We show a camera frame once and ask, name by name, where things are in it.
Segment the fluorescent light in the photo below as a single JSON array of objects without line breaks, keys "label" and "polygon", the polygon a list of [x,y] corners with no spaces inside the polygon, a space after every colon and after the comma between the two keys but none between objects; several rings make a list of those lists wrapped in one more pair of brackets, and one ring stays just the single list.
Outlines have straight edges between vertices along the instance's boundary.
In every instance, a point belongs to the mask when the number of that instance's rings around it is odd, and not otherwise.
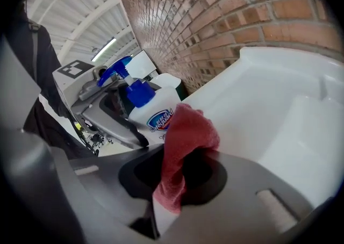
[{"label": "fluorescent light", "polygon": [[115,38],[113,38],[111,41],[109,41],[109,43],[107,45],[105,45],[104,48],[102,50],[100,50],[97,55],[95,55],[95,57],[92,59],[92,61],[96,61],[111,45],[113,45],[113,43],[115,41],[116,41]]}]

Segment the soap bottle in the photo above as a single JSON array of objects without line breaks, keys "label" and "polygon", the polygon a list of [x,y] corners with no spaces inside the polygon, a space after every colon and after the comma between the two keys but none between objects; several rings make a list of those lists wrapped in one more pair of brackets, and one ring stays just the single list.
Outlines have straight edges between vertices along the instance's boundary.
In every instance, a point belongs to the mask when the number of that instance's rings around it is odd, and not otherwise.
[{"label": "soap bottle", "polygon": [[181,101],[177,91],[173,87],[154,91],[146,81],[134,81],[121,61],[113,66],[128,84],[127,97],[135,106],[128,120],[148,139],[150,145],[164,143],[176,106]]}]

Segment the sink basin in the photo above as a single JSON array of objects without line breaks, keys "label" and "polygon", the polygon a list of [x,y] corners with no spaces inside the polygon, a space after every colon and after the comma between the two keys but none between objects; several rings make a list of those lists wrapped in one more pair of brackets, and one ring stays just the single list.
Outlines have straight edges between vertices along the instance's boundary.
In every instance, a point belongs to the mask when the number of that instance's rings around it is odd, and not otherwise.
[{"label": "sink basin", "polygon": [[342,63],[250,47],[183,102],[212,120],[220,152],[264,166],[317,207],[343,178],[343,94]]}]

